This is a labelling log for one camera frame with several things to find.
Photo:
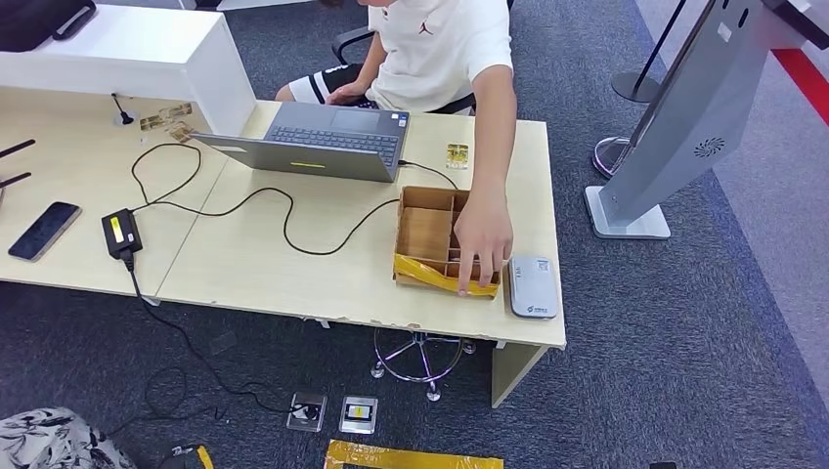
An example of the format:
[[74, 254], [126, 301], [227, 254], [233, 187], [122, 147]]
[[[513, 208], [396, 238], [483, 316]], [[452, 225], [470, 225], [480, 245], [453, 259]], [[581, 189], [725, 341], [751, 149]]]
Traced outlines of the person's left hand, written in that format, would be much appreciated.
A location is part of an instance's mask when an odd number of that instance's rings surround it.
[[474, 279], [475, 265], [478, 266], [478, 285], [483, 287], [510, 257], [513, 228], [504, 184], [473, 184], [455, 224], [455, 235], [460, 248], [458, 293], [466, 295]]

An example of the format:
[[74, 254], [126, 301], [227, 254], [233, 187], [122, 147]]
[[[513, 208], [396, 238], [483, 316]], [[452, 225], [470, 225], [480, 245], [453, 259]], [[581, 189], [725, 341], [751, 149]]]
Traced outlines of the person's right hand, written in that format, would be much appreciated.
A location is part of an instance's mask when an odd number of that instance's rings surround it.
[[371, 84], [364, 81], [346, 83], [332, 91], [325, 100], [329, 106], [358, 106], [366, 102], [366, 92]]

